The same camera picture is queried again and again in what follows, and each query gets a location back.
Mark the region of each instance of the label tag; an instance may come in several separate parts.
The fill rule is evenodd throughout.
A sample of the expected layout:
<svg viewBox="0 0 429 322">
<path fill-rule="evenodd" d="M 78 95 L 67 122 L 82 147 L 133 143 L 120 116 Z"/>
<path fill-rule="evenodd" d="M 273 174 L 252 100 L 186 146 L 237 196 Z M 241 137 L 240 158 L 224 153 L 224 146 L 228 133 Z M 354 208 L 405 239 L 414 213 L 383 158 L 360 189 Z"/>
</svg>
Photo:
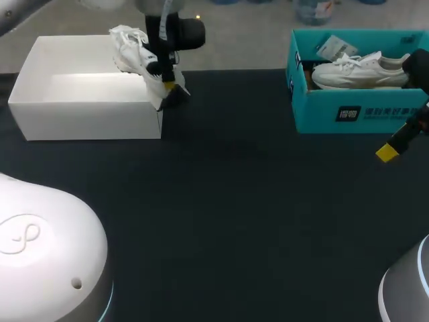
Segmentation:
<svg viewBox="0 0 429 322">
<path fill-rule="evenodd" d="M 338 58 L 343 57 L 343 54 L 354 56 L 357 53 L 357 48 L 346 43 L 344 40 L 336 36 L 331 36 L 327 42 L 320 47 L 317 55 L 326 60 L 334 62 Z"/>
</svg>

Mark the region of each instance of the sneaker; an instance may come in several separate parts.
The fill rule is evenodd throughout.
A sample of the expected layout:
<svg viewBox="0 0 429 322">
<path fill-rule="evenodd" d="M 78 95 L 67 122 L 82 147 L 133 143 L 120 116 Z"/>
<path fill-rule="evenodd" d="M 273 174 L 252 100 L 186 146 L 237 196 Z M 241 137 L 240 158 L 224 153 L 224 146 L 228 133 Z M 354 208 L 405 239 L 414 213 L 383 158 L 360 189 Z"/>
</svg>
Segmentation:
<svg viewBox="0 0 429 322">
<path fill-rule="evenodd" d="M 118 69 L 143 76 L 147 88 L 159 98 L 165 99 L 169 91 L 162 82 L 158 58 L 147 49 L 147 35 L 138 28 L 126 25 L 118 25 L 109 31 L 115 47 L 113 59 Z M 174 66 L 174 76 L 176 83 L 184 88 L 185 80 L 177 66 Z"/>
<path fill-rule="evenodd" d="M 381 52 L 365 57 L 344 54 L 336 62 L 315 67 L 312 79 L 321 89 L 400 89 L 408 82 L 402 69 L 408 57 L 391 59 Z"/>
</svg>

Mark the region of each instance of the shoe box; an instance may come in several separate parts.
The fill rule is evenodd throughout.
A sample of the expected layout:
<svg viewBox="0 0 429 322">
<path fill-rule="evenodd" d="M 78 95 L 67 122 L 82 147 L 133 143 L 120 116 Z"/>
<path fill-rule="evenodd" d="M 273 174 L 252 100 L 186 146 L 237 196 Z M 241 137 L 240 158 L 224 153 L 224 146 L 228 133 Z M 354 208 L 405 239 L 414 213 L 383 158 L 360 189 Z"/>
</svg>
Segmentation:
<svg viewBox="0 0 429 322">
<path fill-rule="evenodd" d="M 26 140 L 160 139 L 163 112 L 113 56 L 110 36 L 39 37 L 9 98 Z"/>
<path fill-rule="evenodd" d="M 294 30 L 286 76 L 299 133 L 394 133 L 427 103 L 428 96 L 412 84 L 402 89 L 319 89 L 312 69 L 329 62 L 318 52 L 332 36 L 359 56 L 381 51 L 384 57 L 401 58 L 418 48 L 429 50 L 424 31 Z"/>
</svg>

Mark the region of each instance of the black table surface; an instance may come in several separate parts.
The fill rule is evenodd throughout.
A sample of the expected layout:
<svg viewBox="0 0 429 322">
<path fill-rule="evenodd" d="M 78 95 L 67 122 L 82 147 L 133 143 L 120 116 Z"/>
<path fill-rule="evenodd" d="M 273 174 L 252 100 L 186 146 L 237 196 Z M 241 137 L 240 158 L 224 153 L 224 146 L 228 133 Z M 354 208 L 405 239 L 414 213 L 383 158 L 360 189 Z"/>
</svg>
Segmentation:
<svg viewBox="0 0 429 322">
<path fill-rule="evenodd" d="M 378 321 L 429 233 L 428 140 L 383 165 L 388 135 L 298 135 L 282 70 L 185 76 L 162 140 L 26 142 L 3 100 L 0 171 L 98 214 L 117 321 Z"/>
</svg>

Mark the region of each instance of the white box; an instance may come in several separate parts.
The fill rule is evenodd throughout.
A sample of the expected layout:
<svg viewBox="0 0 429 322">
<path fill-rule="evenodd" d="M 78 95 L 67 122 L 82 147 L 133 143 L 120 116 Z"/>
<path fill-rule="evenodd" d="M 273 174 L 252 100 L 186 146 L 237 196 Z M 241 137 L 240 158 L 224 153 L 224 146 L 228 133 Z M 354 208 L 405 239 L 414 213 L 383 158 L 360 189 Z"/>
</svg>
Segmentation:
<svg viewBox="0 0 429 322">
<path fill-rule="evenodd" d="M 161 138 L 162 112 L 117 69 L 110 36 L 39 37 L 9 106 L 29 141 Z"/>
</svg>

